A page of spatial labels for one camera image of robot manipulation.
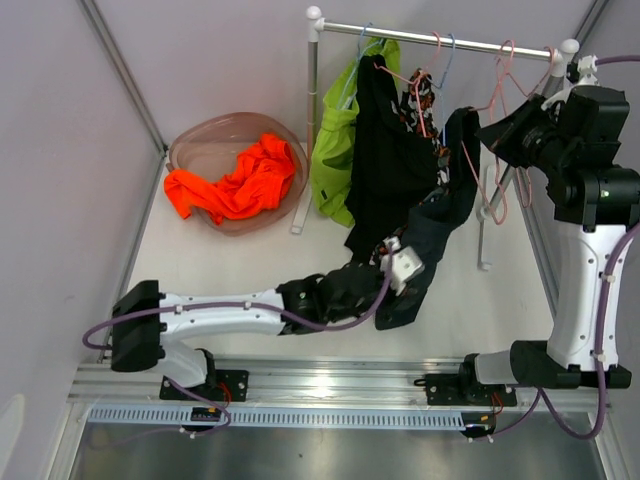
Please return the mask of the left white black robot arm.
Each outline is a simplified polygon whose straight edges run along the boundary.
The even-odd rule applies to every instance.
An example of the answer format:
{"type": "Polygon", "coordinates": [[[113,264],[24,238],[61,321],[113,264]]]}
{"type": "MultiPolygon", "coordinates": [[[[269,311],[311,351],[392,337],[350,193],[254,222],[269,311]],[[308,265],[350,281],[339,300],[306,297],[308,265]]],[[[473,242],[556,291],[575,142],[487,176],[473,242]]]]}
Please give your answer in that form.
{"type": "Polygon", "coordinates": [[[156,280],[135,285],[114,306],[112,363],[116,372],[156,371],[197,400],[216,390],[214,359],[186,340],[220,334],[304,335],[352,328],[368,318],[384,324],[412,293],[424,266],[404,254],[380,265],[348,263],[326,274],[291,280],[262,292],[193,297],[161,291],[156,280]]]}

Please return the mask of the orange shorts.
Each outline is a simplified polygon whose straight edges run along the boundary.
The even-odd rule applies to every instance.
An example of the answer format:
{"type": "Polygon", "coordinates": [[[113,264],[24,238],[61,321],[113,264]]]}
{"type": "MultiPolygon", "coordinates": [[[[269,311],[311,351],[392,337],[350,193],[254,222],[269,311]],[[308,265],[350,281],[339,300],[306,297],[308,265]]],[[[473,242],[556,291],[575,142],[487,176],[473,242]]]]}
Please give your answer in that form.
{"type": "Polygon", "coordinates": [[[275,210],[289,193],[296,173],[289,143],[264,133],[236,157],[235,170],[210,182],[185,169],[164,180],[164,192],[184,219],[200,209],[217,226],[226,220],[246,220],[275,210]]]}

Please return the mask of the pink hanger of orange shorts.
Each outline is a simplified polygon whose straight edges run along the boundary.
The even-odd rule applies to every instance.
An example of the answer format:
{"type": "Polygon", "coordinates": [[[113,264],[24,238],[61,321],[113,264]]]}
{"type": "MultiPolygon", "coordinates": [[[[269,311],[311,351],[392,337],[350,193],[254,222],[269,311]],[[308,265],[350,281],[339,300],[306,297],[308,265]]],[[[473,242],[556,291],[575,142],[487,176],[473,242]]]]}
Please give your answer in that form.
{"type": "MultiPolygon", "coordinates": [[[[546,66],[546,70],[544,71],[544,73],[539,77],[539,79],[537,80],[537,82],[531,87],[531,88],[525,88],[525,90],[530,91],[540,80],[541,77],[545,74],[545,72],[547,71],[547,68],[550,64],[551,69],[547,75],[547,77],[541,82],[541,85],[539,86],[539,88],[536,90],[535,93],[538,93],[540,88],[542,87],[542,85],[546,82],[546,80],[550,77],[551,75],[551,71],[553,70],[553,66],[554,66],[554,49],[546,46],[544,48],[544,50],[548,53],[548,55],[544,58],[544,60],[547,63],[546,66]]],[[[516,168],[514,170],[512,170],[512,181],[509,184],[513,184],[515,186],[515,190],[516,190],[516,194],[518,196],[518,201],[521,207],[527,209],[529,208],[532,203],[533,203],[533,194],[532,194],[532,186],[531,186],[531,179],[530,179],[530,175],[528,173],[525,173],[522,169],[516,168]]],[[[489,218],[493,221],[493,223],[497,226],[502,225],[509,214],[509,203],[508,203],[508,210],[507,210],[507,215],[503,214],[503,206],[500,205],[499,208],[497,209],[495,215],[491,215],[489,213],[489,211],[486,209],[487,214],[489,216],[489,218]]]]}

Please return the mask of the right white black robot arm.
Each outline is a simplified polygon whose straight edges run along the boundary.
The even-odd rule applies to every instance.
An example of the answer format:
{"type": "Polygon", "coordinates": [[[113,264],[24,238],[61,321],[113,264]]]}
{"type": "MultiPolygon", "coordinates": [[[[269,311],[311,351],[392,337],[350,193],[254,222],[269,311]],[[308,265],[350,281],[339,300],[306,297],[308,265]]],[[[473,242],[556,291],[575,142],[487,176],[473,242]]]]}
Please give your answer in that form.
{"type": "Polygon", "coordinates": [[[468,355],[458,395],[479,403],[493,385],[538,389],[627,389],[616,317],[625,255],[639,226],[639,174],[614,162],[629,115],[624,92],[579,85],[535,94],[480,128],[483,146],[512,167],[547,179],[561,249],[558,303],[549,339],[519,340],[502,352],[468,355]]]}

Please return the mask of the dark navy shorts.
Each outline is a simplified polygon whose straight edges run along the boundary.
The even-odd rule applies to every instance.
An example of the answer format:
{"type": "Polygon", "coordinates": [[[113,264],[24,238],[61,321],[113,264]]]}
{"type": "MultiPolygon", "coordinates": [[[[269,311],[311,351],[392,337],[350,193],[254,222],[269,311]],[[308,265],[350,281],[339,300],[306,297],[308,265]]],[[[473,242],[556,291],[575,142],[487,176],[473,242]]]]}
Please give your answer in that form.
{"type": "MultiPolygon", "coordinates": [[[[417,277],[428,277],[429,288],[438,263],[442,260],[451,233],[469,218],[478,191],[475,175],[480,170],[481,145],[475,133],[480,128],[479,114],[458,108],[446,122],[446,146],[449,148],[449,184],[444,193],[433,193],[409,211],[407,224],[397,232],[401,245],[411,246],[420,257],[424,270],[417,277]]],[[[376,311],[378,331],[413,323],[418,312],[392,313],[382,305],[376,311]]]]}

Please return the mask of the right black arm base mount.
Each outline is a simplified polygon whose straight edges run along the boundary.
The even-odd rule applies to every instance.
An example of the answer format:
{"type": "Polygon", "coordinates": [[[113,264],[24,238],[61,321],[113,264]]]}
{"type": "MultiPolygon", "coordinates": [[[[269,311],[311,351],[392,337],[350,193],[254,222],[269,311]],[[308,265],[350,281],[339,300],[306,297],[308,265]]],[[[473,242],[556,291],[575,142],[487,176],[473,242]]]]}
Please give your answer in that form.
{"type": "Polygon", "coordinates": [[[475,373],[478,354],[468,354],[456,373],[425,374],[413,381],[421,388],[432,406],[515,407],[514,389],[504,384],[481,384],[475,373]]]}

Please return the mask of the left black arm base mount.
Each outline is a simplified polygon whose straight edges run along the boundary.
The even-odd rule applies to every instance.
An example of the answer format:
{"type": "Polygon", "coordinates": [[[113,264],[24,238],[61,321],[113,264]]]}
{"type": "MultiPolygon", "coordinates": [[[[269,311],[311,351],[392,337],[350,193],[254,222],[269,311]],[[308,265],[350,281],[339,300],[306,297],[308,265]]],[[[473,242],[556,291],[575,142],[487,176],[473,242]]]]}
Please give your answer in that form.
{"type": "MultiPolygon", "coordinates": [[[[214,402],[245,402],[249,387],[247,370],[219,369],[212,384],[203,384],[188,388],[188,391],[214,402]]],[[[176,389],[163,378],[159,398],[161,400],[192,400],[192,397],[176,389]]]]}

